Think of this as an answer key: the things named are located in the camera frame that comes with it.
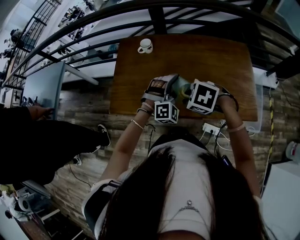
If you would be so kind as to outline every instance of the metal railing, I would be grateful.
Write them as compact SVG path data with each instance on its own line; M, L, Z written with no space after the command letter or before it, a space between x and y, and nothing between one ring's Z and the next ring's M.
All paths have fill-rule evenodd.
M23 62L23 60L26 58L26 55L34 49L40 34L44 27L47 26L48 21L56 8L61 4L61 1L62 0L44 0L23 28L7 63L4 79L7 79L9 69L14 70L20 64L22 64L22 68L18 71L14 71L13 76L10 75L10 81L6 81L7 83L3 84L3 87L12 87L12 84L10 84L12 82L15 82L17 86L19 82L25 79L25 77L20 74L21 70L27 67L27 62Z
M129 29L129 28L133 28L133 27L141 27L141 28L138 31L136 31L135 33L133 33L131 35L131 37L135 36L138 33L142 33L142 35L145 35L145 34L148 34L151 32L154 32L154 34L167 34L168 29L178 26L180 24L201 25L201 26L209 27L209 28L213 29L214 27L220 26L220 24L223 22L211 22L211 21L196 20L196 18L199 18L204 15L213 14L216 12L229 13L232 15L239 16L243 19L247 19L250 22L258 23L258 24L260 24L264 27L267 27L268 29L276 32L277 34L280 34L281 36L288 39L290 42L292 42L296 46L298 46L298 47L300 46L299 39L297 37L295 37L293 34L284 30L283 28L276 25L275 23L273 23L269 19L265 18L264 16L260 15L259 13L246 8L246 7L251 7L251 4L238 6L238 5L233 4L234 2L238 2L238 0L228 0L228 1L218 1L218 0L143 0L143 1L139 1L139 0L133 0L133 1L124 2L121 4L117 4L117 5L114 5L111 7L101 9L97 12L94 12L85 17L82 17L79 20L76 20L75 22L70 23L68 26L57 31L56 33L51 35L48 39L46 39L44 42L42 42L40 45L38 45L32 52L30 52L24 58L24 60L21 63L19 63L19 65L15 68L15 70L11 73L11 75L7 77L5 84L10 85L12 87L18 86L18 87L22 88L24 86L25 79L27 76L47 67L55 62L65 60L68 57L74 56L76 54L79 54L79 53L82 53L82 52L85 52L88 50L97 49L102 46L116 44L121 41L121 39L116 39L116 40L101 42L101 43L97 43L95 45L85 47L78 51L71 52L60 58L53 57L53 54L57 53L58 51L63 50L69 46L76 44L76 43L80 43L86 39L100 36L100 35L103 35L103 34L106 34L109 32L114 32L114 31L123 30L123 29ZM167 13L164 13L163 8L167 8L167 7L176 7L176 8ZM174 14L176 12L179 12L185 8L193 8L193 9L188 10L185 13L180 14L171 19L166 19L167 16ZM150 16L151 16L150 21L127 23L127 24L123 24L123 25L119 25L119 26L115 26L115 27L110 27L110 28L107 28L104 30L96 31L96 32L88 34L84 37L81 37L77 40L74 40L68 44L60 46L59 48L57 48L56 50L54 50L50 53L43 52L43 49L45 49L47 46L49 46L50 44L57 41L61 37L69 34L70 32L72 32L78 28L84 27L90 23L93 23L93 22L96 22L96 21L99 21L102 19L106 19L106 18L114 16L114 15L119 15L119 14L123 14L123 13L127 13L127 12L134 12L134 11L143 10L143 9L148 9ZM201 12L201 13L194 15L193 17L190 17L187 19L181 19L181 17L187 16L188 14L191 14L191 13L196 13L203 9L208 9L209 11L206 11L205 13ZM153 25L152 29L150 29L146 32L143 32L144 30L147 29L147 27L152 26L152 25ZM266 41L270 44L273 44L276 47L281 48L282 50L287 52L289 56L293 55L293 53L291 52L291 50L289 48L287 48L286 46L284 46L283 44L278 42L276 39L271 39L271 38L263 36L261 34L258 34L256 37L258 38L258 40ZM255 51L258 51L260 53L269 54L271 56L274 56L281 61L286 61L286 58L282 57L281 55L278 55L276 52L267 50L263 45L259 46L259 45L248 44L248 47L249 47L249 49L255 49ZM117 52L118 52L117 50L107 51L107 52L98 52L97 54L82 57L82 58L79 58L76 60L71 60L66 63L73 64L73 63L77 63L77 62L80 62L83 60L87 60L87 59L91 59L91 58L95 58L95 57L99 57L99 56L103 56L103 55L108 55L108 54L112 54L112 53L117 53ZM27 63L29 62L29 60L31 60L36 55L40 55L40 56L42 56L42 58L27 67ZM30 74L24 76L28 70L30 70L31 68L33 68L34 66L36 66L38 63L40 63L41 61L43 61L45 59L48 59L51 62L40 67L39 69L36 69L33 72L30 72ZM260 62L266 64L267 67L256 66L256 65L255 65L255 67L268 70L268 74L275 72L274 67L278 66L278 64L276 64L275 62L273 62L269 59L266 59L266 58L251 56L251 59L257 59ZM103 63L112 62L112 61L116 61L116 58L97 60L97 61L93 61L93 62L89 62L89 63L84 63L81 65L75 66L74 68L80 69L80 68L97 65L97 64L103 64ZM15 83L15 80L11 81L11 79L14 77L14 75L17 72L19 72L18 75L23 76L22 83L19 85L17 85Z

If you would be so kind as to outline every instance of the cup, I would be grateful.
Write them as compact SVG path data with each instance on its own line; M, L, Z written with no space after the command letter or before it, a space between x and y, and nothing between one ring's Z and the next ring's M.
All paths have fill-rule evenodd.
M140 47L137 50L139 53L152 53L153 44L150 39L145 38L140 42Z

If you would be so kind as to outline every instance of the power strip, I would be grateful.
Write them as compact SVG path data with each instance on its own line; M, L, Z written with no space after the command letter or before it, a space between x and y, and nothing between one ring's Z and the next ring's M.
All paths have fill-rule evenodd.
M208 124L208 123L204 123L202 130L205 131L205 132L208 132L208 133L211 133L211 131L213 131L212 134L217 135L220 131L220 128L215 127L215 126L213 126L211 124Z

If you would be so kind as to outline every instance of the white box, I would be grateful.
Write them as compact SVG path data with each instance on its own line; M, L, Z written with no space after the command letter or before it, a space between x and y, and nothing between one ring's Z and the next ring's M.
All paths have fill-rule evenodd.
M179 109L171 102L155 102L154 119L160 123L177 123Z
M200 82L195 79L187 109L205 115L210 114L214 111L218 94L219 88L212 82Z

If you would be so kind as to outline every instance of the sneaker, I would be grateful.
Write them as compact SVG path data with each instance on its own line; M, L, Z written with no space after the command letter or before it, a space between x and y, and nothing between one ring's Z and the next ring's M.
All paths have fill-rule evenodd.
M82 164L82 160L80 159L80 156L79 154L76 155L74 158L73 158L73 164L76 165L76 166L80 166Z
M102 146L109 146L111 145L111 140L109 139L108 132L106 127L104 127L102 124L98 125L98 132L101 133L101 142L103 142Z

